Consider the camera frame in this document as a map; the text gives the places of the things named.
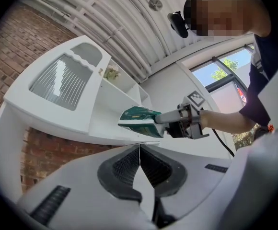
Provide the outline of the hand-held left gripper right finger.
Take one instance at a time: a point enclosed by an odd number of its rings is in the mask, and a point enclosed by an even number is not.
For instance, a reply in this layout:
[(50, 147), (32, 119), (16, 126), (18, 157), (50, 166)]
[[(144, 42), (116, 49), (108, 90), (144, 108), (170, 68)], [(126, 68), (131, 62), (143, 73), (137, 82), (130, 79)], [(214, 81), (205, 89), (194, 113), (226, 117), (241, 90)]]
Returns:
[(233, 159), (140, 147), (154, 186), (154, 222), (141, 230), (245, 230), (278, 194), (278, 131), (239, 149)]

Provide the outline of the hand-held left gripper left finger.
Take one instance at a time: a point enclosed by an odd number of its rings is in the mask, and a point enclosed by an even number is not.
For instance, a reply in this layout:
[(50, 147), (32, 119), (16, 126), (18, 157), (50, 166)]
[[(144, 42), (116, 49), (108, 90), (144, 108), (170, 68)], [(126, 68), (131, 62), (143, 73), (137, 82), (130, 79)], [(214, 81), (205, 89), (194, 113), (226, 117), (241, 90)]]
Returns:
[(19, 199), (19, 216), (33, 230), (151, 230), (138, 168), (139, 145), (72, 160)]

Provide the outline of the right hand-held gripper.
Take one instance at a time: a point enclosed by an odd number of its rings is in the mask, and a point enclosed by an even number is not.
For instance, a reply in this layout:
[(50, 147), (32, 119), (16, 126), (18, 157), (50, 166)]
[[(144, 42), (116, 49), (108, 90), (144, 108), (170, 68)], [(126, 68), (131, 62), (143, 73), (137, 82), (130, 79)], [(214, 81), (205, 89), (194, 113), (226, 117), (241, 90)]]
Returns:
[(205, 98), (197, 91), (184, 97), (183, 102), (173, 111), (155, 116), (157, 124), (166, 124), (166, 130), (173, 138), (199, 139), (207, 137), (201, 127), (200, 111)]

